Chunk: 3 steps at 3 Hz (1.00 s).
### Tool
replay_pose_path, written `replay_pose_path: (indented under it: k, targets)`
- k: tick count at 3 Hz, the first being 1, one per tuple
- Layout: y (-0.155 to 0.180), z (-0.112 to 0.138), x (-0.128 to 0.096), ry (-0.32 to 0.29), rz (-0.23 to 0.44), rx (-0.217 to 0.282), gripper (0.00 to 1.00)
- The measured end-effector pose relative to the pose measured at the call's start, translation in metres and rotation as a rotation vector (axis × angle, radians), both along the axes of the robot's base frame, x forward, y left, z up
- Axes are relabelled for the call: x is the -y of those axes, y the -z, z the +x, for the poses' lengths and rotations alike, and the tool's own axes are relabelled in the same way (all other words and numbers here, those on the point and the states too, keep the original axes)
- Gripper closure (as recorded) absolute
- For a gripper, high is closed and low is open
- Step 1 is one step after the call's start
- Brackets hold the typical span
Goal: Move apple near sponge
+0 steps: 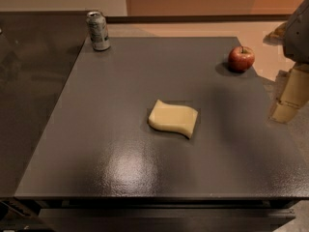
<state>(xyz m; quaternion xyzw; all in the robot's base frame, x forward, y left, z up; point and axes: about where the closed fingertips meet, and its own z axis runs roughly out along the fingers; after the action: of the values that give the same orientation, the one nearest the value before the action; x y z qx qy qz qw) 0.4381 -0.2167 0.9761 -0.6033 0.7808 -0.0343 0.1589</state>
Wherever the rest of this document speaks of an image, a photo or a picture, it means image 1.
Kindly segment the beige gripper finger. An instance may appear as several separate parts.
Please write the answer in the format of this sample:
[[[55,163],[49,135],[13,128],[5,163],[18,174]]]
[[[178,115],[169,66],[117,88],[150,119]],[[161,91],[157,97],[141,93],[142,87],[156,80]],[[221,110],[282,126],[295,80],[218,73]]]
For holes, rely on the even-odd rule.
[[[287,23],[284,22],[266,35],[266,39],[272,43],[282,43],[285,37]]]
[[[295,63],[288,72],[280,71],[276,76],[269,118],[289,123],[308,102],[309,65]]]

